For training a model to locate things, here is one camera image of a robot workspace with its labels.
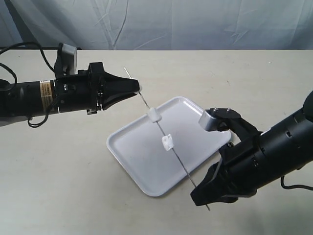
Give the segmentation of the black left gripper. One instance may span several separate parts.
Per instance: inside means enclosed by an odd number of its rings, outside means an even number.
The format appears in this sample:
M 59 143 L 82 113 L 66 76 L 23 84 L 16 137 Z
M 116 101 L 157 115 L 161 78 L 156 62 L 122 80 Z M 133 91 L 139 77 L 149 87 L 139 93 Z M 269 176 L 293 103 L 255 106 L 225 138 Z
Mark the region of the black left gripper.
M 56 77 L 55 92 L 60 113 L 86 110 L 88 115 L 107 110 L 114 104 L 136 96 L 138 80 L 119 77 L 104 71 L 102 62 L 89 63 L 87 70 Z M 104 91 L 112 96 L 101 96 Z

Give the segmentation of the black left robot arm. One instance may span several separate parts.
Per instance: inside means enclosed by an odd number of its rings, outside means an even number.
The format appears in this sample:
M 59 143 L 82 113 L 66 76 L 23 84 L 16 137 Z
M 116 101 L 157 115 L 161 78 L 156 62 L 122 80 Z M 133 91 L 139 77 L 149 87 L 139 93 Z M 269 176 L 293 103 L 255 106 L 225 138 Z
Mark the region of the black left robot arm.
M 77 74 L 54 80 L 0 82 L 0 124 L 30 121 L 33 117 L 85 110 L 88 115 L 107 110 L 140 91 L 137 80 L 112 75 L 101 62 L 90 63 Z

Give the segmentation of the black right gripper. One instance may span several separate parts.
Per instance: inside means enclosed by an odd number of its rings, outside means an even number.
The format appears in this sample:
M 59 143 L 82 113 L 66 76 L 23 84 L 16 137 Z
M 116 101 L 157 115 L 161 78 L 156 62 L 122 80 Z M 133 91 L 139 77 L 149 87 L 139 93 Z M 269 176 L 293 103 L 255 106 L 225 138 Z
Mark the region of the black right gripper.
M 221 148 L 221 163 L 213 164 L 190 196 L 196 206 L 234 203 L 250 198 L 263 186 L 263 152 L 258 133 L 235 146 Z

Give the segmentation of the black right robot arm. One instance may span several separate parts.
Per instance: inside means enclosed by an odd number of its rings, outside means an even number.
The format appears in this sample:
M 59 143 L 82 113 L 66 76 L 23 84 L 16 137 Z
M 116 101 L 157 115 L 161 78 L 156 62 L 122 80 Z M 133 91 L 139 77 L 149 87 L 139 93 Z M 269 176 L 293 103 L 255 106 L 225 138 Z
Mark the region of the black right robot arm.
M 199 125 L 208 132 L 230 130 L 240 139 L 220 149 L 220 160 L 191 192 L 195 205 L 234 203 L 301 169 L 313 160 L 313 96 L 267 131 L 261 132 L 230 108 L 203 111 Z

